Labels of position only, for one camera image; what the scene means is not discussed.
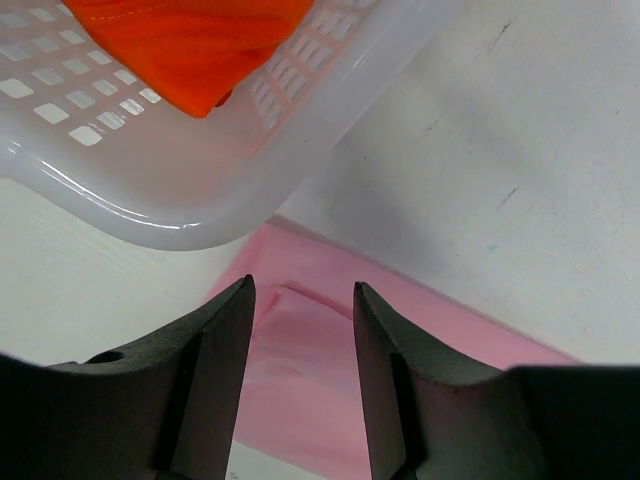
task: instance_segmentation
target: laundry basket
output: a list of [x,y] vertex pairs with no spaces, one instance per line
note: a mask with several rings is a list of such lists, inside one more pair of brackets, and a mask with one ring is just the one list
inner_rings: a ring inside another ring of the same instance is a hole
[[102,51],[59,0],[3,0],[0,175],[132,243],[231,241],[328,156],[456,3],[317,0],[197,120]]

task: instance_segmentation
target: pink fabric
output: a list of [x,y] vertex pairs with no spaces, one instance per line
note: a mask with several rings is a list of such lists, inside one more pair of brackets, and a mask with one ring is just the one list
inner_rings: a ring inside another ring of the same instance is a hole
[[277,227],[249,240],[212,294],[248,273],[257,303],[235,438],[328,478],[371,478],[352,325],[357,281],[495,367],[576,363],[394,273]]

